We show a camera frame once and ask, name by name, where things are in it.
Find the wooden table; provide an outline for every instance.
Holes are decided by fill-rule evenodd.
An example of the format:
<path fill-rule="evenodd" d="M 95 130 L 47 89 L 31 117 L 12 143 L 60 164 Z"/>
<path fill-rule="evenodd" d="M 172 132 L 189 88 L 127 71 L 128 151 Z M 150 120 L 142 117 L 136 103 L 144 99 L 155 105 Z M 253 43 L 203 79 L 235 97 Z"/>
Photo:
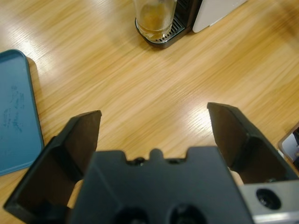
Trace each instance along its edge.
<path fill-rule="evenodd" d="M 249 0 L 165 50 L 134 17 L 132 0 L 0 0 L 0 51 L 29 58 L 45 143 L 92 110 L 98 150 L 129 159 L 214 145 L 207 102 L 239 107 L 275 146 L 298 122 L 298 0 Z M 0 177 L 0 206 L 25 172 Z M 0 223 L 20 221 L 1 209 Z"/>

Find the drip tray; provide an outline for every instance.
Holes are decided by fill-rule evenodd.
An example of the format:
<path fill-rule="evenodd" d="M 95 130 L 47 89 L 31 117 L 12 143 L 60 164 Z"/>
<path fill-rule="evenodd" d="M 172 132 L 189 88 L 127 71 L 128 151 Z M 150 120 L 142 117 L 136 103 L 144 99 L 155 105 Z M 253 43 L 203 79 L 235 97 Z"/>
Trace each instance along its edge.
<path fill-rule="evenodd" d="M 170 40 L 173 40 L 175 37 L 178 36 L 178 34 L 182 33 L 182 31 L 185 30 L 185 26 L 183 25 L 183 23 L 179 20 L 179 18 L 176 15 L 173 18 L 172 27 L 171 27 L 170 32 L 166 35 L 166 37 L 163 37 L 158 40 L 149 40 L 145 36 L 143 36 L 138 29 L 136 19 L 135 19 L 135 26 L 136 26 L 136 29 L 139 32 L 139 34 L 145 39 L 145 41 L 147 43 L 149 43 L 152 46 L 159 47 L 159 48 L 169 47 L 171 44 L 174 43 L 174 41 L 171 41 L 171 43 L 170 43 Z"/>

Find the coffee machine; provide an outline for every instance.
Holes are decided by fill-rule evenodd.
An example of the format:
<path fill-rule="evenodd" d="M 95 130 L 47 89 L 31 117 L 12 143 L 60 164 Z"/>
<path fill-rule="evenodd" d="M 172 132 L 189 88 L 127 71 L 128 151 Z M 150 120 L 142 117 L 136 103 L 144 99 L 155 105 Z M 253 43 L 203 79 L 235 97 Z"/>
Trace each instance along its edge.
<path fill-rule="evenodd" d="M 247 0 L 177 0 L 172 27 L 168 35 L 158 40 L 149 40 L 137 31 L 145 41 L 158 48 L 167 48 L 191 30 L 197 33 L 211 26 Z"/>

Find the blue tray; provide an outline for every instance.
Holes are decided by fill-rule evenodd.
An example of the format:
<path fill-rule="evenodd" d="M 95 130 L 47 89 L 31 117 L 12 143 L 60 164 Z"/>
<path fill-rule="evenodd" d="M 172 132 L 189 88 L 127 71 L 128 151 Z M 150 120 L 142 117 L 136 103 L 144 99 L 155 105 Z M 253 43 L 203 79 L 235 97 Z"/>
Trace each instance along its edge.
<path fill-rule="evenodd" d="M 43 148 L 30 70 L 18 50 L 0 53 L 0 175 L 30 166 Z"/>

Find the glass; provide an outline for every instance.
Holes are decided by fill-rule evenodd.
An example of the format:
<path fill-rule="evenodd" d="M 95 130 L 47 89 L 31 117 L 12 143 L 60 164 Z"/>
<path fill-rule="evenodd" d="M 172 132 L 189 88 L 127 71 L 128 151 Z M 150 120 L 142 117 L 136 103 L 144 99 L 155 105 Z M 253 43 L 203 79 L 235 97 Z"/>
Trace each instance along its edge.
<path fill-rule="evenodd" d="M 149 40 L 170 32 L 177 0 L 134 0 L 137 27 Z"/>

